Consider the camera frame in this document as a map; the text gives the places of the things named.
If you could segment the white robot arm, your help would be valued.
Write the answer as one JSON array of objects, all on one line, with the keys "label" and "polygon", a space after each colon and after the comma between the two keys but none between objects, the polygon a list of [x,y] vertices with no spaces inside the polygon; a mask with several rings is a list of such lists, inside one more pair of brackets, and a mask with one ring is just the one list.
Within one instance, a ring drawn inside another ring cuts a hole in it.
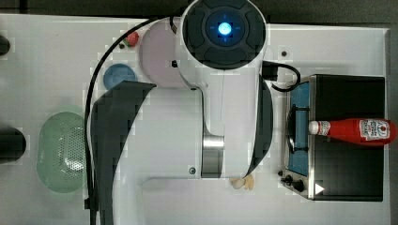
[{"label": "white robot arm", "polygon": [[192,0],[175,33],[181,87],[123,81],[89,120],[93,225],[145,225],[151,179],[244,177],[268,151],[267,24],[251,0]]}]

